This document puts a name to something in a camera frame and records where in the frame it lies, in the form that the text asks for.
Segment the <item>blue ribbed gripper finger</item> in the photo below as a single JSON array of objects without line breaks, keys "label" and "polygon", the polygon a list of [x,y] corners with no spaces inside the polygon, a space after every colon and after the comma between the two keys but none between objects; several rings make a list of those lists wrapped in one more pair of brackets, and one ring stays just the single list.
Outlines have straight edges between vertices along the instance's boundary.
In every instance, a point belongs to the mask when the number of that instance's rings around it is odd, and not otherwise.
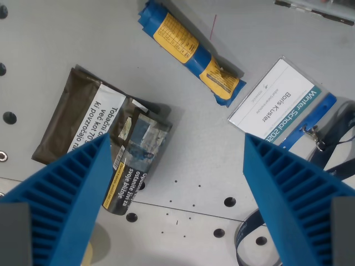
[{"label": "blue ribbed gripper finger", "polygon": [[110,139],[103,135],[1,198],[29,205],[33,265],[81,265],[110,179]]},{"label": "blue ribbed gripper finger", "polygon": [[354,189],[251,134],[243,173],[283,265],[332,265],[331,201]]}]

